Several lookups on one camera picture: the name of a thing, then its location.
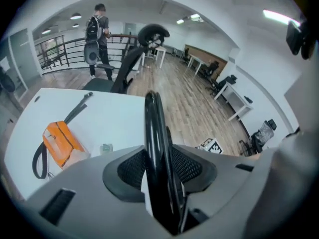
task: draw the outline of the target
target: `gray t-shirt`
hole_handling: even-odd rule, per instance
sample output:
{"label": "gray t-shirt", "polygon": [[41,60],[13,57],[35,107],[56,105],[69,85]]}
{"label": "gray t-shirt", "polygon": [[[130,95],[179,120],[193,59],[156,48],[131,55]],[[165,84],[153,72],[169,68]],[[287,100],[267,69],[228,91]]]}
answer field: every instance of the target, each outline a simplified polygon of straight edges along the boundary
{"label": "gray t-shirt", "polygon": [[[100,18],[100,23],[101,23],[101,27],[102,28],[109,28],[109,18],[105,17],[105,16],[102,16]],[[106,41],[106,37],[105,35],[102,33],[100,39],[98,40],[98,43],[99,45],[104,45],[104,46],[107,46],[107,41]]]}

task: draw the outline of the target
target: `white desk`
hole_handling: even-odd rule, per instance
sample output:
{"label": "white desk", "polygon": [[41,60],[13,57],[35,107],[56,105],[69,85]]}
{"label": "white desk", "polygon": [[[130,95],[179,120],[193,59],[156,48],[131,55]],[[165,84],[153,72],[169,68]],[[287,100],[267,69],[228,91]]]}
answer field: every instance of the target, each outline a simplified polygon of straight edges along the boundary
{"label": "white desk", "polygon": [[204,61],[202,61],[200,58],[198,58],[198,57],[196,57],[196,56],[190,54],[190,60],[189,60],[187,69],[193,65],[194,60],[196,60],[196,61],[199,63],[198,66],[197,66],[195,75],[198,73],[198,71],[199,71],[199,69],[200,69],[200,67],[201,67],[202,65],[209,66],[207,63],[205,63]]}
{"label": "white desk", "polygon": [[248,103],[248,101],[244,98],[244,96],[242,94],[240,94],[237,90],[235,85],[231,85],[230,83],[226,82],[225,86],[218,92],[218,94],[215,96],[215,100],[217,98],[219,98],[219,96],[225,91],[226,87],[229,87],[232,92],[234,92],[236,94],[236,96],[241,100],[241,102],[243,103],[243,106],[233,115],[231,116],[228,121],[231,121],[233,118],[235,118],[236,116],[238,116],[242,111],[244,111],[246,108],[248,109],[248,111],[245,113],[247,114],[250,110],[253,109],[253,107],[250,105],[250,103]]}
{"label": "white desk", "polygon": [[[37,179],[32,159],[42,143],[42,133],[51,122],[64,120],[82,100],[84,90],[40,89],[17,121],[5,152],[5,164],[22,196],[27,199],[49,179]],[[71,132],[91,157],[99,147],[111,143],[114,150],[144,145],[145,98],[94,92],[85,108],[69,124]],[[48,171],[54,176],[62,170],[49,157]]]}
{"label": "white desk", "polygon": [[159,68],[161,68],[161,66],[163,65],[165,54],[166,54],[166,49],[164,47],[159,46],[155,50],[158,51],[157,54],[156,54],[155,61],[157,61],[157,59],[159,57],[159,52],[162,52],[161,61],[160,61],[160,65],[159,65]]}

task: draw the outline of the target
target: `black pants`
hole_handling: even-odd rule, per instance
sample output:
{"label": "black pants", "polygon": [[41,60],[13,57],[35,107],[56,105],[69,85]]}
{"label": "black pants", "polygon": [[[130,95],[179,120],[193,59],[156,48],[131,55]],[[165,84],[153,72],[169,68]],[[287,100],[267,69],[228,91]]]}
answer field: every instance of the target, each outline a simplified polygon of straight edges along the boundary
{"label": "black pants", "polygon": [[[103,64],[109,65],[109,56],[108,56],[108,47],[100,45],[99,55]],[[95,75],[95,66],[90,65],[90,73],[91,75]],[[112,70],[111,69],[104,69],[106,75],[108,76],[109,81],[112,80]]]}

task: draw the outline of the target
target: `wooden floor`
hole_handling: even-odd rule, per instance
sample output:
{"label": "wooden floor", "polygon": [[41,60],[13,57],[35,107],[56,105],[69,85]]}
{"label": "wooden floor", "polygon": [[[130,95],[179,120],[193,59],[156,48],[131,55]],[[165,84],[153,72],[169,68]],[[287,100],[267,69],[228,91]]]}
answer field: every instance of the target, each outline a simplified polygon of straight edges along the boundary
{"label": "wooden floor", "polygon": [[[104,70],[96,76],[107,78]],[[162,68],[154,60],[147,59],[139,73],[134,77],[128,94],[144,97],[149,90],[159,92],[173,143],[196,147],[207,138],[217,138],[224,154],[239,155],[239,140],[247,140],[247,135],[236,119],[228,118],[233,111],[226,102],[214,100],[208,87],[199,76],[194,77],[192,69],[186,70],[179,59],[166,55]],[[42,87],[81,89],[90,80],[89,70],[74,69],[44,75],[37,80],[30,91],[21,100],[25,107],[35,93]]]}

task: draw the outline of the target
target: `wooden wall panel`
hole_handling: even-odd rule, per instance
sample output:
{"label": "wooden wall panel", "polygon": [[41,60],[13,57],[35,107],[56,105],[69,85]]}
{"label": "wooden wall panel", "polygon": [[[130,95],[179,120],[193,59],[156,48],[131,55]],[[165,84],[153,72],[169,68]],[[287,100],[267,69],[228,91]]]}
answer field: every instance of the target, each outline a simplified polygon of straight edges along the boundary
{"label": "wooden wall panel", "polygon": [[[186,48],[189,48],[189,54],[191,55],[194,55],[198,58],[200,58],[202,61],[204,61],[205,63],[208,63],[209,60],[211,60],[211,62],[214,62],[214,61],[217,61],[219,62],[219,67],[218,69],[213,73],[213,75],[211,76],[212,79],[216,80],[218,75],[220,75],[220,73],[223,71],[224,67],[226,66],[227,64],[227,61],[212,54],[212,53],[209,53],[205,50],[201,50],[201,49],[198,49],[196,47],[193,47],[193,46],[190,46],[190,45],[185,45],[185,49]],[[194,61],[193,65],[194,66],[197,66],[197,61]]]}

